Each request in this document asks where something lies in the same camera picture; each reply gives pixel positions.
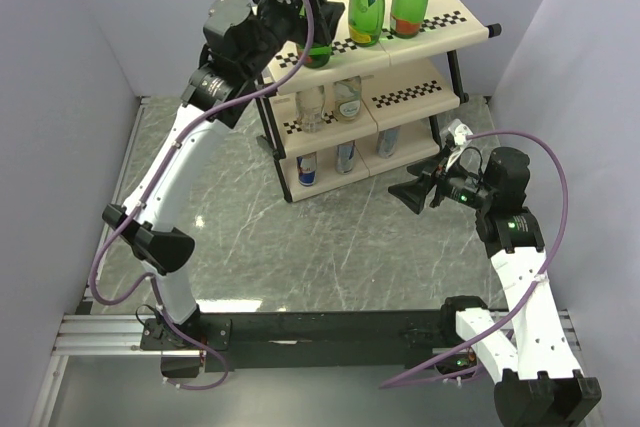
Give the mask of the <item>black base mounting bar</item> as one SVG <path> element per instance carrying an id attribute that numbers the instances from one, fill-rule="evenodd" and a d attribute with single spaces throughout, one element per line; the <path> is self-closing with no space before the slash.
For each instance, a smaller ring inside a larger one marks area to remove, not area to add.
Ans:
<path id="1" fill-rule="evenodd" d="M 208 313 L 200 340 L 239 369 L 412 368 L 462 342 L 443 310 Z"/>

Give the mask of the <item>clear Chang soda water bottle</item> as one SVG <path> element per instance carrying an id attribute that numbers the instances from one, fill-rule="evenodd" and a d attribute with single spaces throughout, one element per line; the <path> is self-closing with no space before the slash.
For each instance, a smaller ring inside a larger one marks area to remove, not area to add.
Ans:
<path id="1" fill-rule="evenodd" d="M 295 94 L 296 117 L 303 132 L 315 133 L 322 126 L 325 89 L 316 86 L 301 90 Z"/>

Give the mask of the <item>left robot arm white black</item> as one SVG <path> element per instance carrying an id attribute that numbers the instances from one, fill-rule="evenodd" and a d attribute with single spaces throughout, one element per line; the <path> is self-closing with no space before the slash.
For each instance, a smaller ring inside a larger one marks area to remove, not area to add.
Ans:
<path id="1" fill-rule="evenodd" d="M 138 189 L 103 211 L 105 223 L 154 280 L 170 318 L 164 336 L 176 348 L 193 346 L 200 335 L 200 309 L 186 267 L 195 241 L 176 226 L 191 185 L 260 96 L 256 81 L 284 44 L 331 44 L 344 11 L 344 3 L 325 0 L 217 0 L 203 27 L 200 66 L 171 132 Z"/>

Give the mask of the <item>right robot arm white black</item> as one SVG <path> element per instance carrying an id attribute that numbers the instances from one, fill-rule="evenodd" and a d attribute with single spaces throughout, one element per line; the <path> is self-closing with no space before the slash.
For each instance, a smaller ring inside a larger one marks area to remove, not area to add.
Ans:
<path id="1" fill-rule="evenodd" d="M 543 264 L 548 256 L 536 217 L 525 207 L 529 158 L 494 149 L 483 172 L 462 167 L 450 148 L 409 167 L 413 180 L 389 193 L 412 212 L 450 199 L 474 210 L 476 231 L 499 277 L 512 329 L 506 335 L 489 309 L 471 297 L 441 308 L 439 334 L 472 349 L 494 382 L 504 426 L 578 426 L 602 398 L 598 380 L 584 375 L 565 335 Z"/>

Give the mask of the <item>beige two-tier shelf black frame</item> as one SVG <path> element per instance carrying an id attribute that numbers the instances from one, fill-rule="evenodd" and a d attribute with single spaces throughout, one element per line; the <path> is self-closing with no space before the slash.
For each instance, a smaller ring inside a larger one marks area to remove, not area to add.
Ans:
<path id="1" fill-rule="evenodd" d="M 278 91 L 257 102 L 264 128 L 259 143 L 274 158 L 287 202 L 301 200 L 373 177 L 436 154 L 440 148 L 437 116 L 467 102 L 457 52 L 501 34 L 500 24 L 485 25 L 461 0 L 429 0 L 419 34 L 400 39 L 383 30 L 372 47 L 359 47 L 342 20 L 333 56 L 322 69 L 303 68 Z M 335 81 L 360 76 L 362 108 L 355 121 L 339 122 L 333 114 Z M 326 104 L 316 133 L 303 132 L 295 114 L 295 94 L 321 85 Z M 400 127 L 395 153 L 376 153 L 380 131 Z M 355 166 L 348 174 L 335 170 L 336 146 L 354 141 Z M 296 158 L 317 153 L 314 185 L 298 181 Z"/>

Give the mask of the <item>silver blue energy drink can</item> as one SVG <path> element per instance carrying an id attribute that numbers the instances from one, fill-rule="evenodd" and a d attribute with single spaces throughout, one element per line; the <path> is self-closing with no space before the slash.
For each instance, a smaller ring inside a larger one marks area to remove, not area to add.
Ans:
<path id="1" fill-rule="evenodd" d="M 396 150 L 400 135 L 400 127 L 380 131 L 376 142 L 376 153 L 381 158 L 391 157 Z"/>

